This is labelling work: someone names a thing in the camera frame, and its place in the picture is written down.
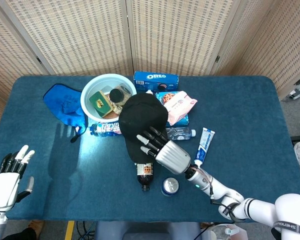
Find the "white toothpaste tube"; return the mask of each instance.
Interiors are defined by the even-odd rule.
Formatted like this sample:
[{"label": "white toothpaste tube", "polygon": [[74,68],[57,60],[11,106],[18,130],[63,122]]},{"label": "white toothpaste tube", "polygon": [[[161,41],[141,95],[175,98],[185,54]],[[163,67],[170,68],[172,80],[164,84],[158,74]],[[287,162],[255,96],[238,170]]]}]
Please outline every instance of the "white toothpaste tube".
[{"label": "white toothpaste tube", "polygon": [[212,138],[214,137],[215,132],[210,129],[203,128],[202,135],[200,138],[198,152],[196,153],[194,163],[200,167],[201,164],[204,163],[209,145],[211,143]]}]

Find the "table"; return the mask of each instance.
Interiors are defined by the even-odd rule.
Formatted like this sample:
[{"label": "table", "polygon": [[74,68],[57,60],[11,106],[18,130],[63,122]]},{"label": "table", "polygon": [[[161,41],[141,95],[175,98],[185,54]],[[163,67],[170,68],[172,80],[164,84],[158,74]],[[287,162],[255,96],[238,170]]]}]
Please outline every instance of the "table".
[{"label": "table", "polygon": [[[33,193],[8,212],[10,219],[204,222],[224,220],[218,207],[183,175],[154,164],[149,192],[142,192],[122,136],[95,137],[87,130],[70,143],[43,102],[61,83],[82,90],[93,76],[24,76],[11,91],[0,121],[0,162],[24,144],[36,151],[20,182],[34,176]],[[198,103],[189,113],[191,140],[178,141],[193,158],[202,127],[216,132],[203,168],[244,197],[274,203],[300,194],[300,169],[272,81],[264,76],[181,76],[179,89]],[[177,195],[161,183],[176,177]]]}]

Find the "baseball cap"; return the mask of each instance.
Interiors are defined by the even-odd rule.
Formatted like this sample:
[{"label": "baseball cap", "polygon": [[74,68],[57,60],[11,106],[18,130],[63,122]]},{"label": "baseball cap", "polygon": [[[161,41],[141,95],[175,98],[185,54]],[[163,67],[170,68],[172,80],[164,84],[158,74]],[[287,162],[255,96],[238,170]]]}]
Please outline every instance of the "baseball cap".
[{"label": "baseball cap", "polygon": [[168,111],[152,94],[138,93],[124,104],[119,115],[119,127],[124,136],[126,149],[131,160],[137,164],[152,163],[155,159],[141,151],[143,143],[137,139],[143,131],[154,127],[167,136]]}]

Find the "brown bottle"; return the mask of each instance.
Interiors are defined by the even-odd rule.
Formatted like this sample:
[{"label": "brown bottle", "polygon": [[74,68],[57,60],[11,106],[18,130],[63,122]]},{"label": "brown bottle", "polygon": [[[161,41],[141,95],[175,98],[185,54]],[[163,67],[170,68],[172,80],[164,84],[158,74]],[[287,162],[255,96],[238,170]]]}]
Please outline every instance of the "brown bottle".
[{"label": "brown bottle", "polygon": [[149,185],[154,179],[152,162],[146,164],[137,164],[136,172],[138,182],[142,185],[142,191],[149,191]]}]

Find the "robotic arm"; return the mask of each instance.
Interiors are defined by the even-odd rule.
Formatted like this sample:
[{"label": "robotic arm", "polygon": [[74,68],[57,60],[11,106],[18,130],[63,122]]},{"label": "robotic arm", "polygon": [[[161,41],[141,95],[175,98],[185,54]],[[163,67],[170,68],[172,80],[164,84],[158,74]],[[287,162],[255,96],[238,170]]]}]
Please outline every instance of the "robotic arm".
[{"label": "robotic arm", "polygon": [[34,186],[34,177],[28,180],[26,190],[18,193],[19,181],[22,179],[34,150],[27,153],[29,146],[24,145],[19,152],[6,155],[0,164],[0,239],[6,228],[8,218],[6,212],[31,194]]},{"label": "robotic arm", "polygon": [[[155,145],[163,147],[157,151],[144,146],[141,150],[171,171],[173,174],[185,174],[186,179],[198,189],[210,196],[210,203],[219,205],[219,213],[228,220],[235,222],[251,219],[255,222],[275,228],[281,232],[282,240],[300,240],[300,195],[285,194],[275,204],[253,198],[244,198],[237,191],[224,186],[203,169],[191,164],[189,154],[168,140],[162,133],[150,127],[153,133],[145,132]],[[138,139],[147,146],[150,140]]]}]

